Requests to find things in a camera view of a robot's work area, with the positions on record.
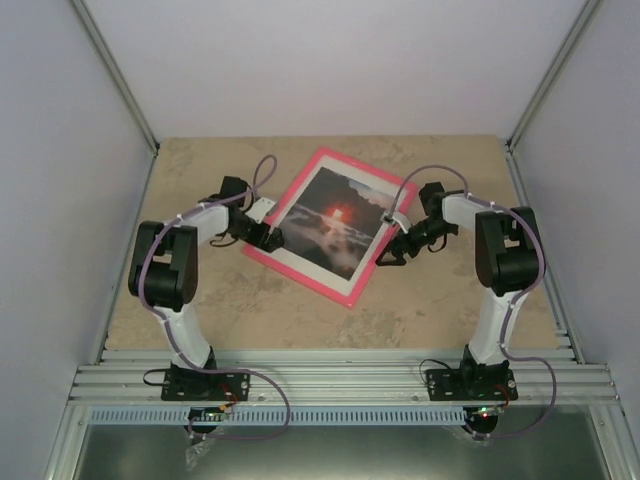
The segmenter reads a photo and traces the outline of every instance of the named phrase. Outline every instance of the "picture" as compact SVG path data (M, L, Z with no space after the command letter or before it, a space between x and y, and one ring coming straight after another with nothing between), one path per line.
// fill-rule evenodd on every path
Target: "picture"
M278 225L284 248L350 280L392 201L389 195L322 167Z
M282 230L284 247L267 253L247 245L244 253L353 307L397 230L382 216L401 183L396 175L321 148L265 220ZM413 183L400 192L400 213L406 213L417 192Z

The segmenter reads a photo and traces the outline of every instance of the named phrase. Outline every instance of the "gray wall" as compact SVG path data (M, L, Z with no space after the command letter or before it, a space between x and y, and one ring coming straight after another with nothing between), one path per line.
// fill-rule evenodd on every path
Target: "gray wall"
M589 360L640 444L640 2L605 1L520 146Z
M168 136L506 137L585 0L87 0Z
M150 158L68 5L0 2L0 465L41 478Z

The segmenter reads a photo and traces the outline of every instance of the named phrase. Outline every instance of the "dark sky in picture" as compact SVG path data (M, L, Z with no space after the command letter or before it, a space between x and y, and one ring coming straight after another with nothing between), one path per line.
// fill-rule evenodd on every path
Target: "dark sky in picture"
M375 195L373 190L364 185L362 185L361 191L371 192L372 195ZM340 220L345 225L371 237L378 233L381 224L380 217L385 210L380 205L371 203L364 198L358 190L351 186L348 177L325 167L318 170L296 203L325 215L330 215L329 212L334 208L344 210L348 214Z

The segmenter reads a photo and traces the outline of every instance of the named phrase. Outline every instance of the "gray floor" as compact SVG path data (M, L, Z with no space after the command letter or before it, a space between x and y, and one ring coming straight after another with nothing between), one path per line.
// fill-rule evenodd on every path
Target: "gray floor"
M539 414L513 408L499 429L513 431ZM295 427L275 440L207 444L188 470L181 427L96 426L77 480L609 478L593 435L589 418L566 408L534 433L488 446L459 427Z

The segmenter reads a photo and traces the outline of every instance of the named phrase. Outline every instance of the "beige table surface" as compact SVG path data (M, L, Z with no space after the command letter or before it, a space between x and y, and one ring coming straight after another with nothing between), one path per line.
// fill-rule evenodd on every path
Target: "beige table surface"
M251 181L255 164L267 153L280 164L260 193L277 199L320 146L401 176L427 163L449 165L468 178L475 195L516 205L493 136L176 138L162 144L141 220L163 221L191 208L217 192L225 174ZM446 172L423 172L415 181L461 187ZM418 201L409 217L424 218ZM199 259L195 303L203 334L219 349L462 347L473 335L482 300L468 232L450 237L440 253L425 249L404 267L377 268L353 309L245 257L240 242L225 249L204 245ZM525 302L513 345L558 345L542 288ZM160 326L128 293L125 280L107 348L166 347Z

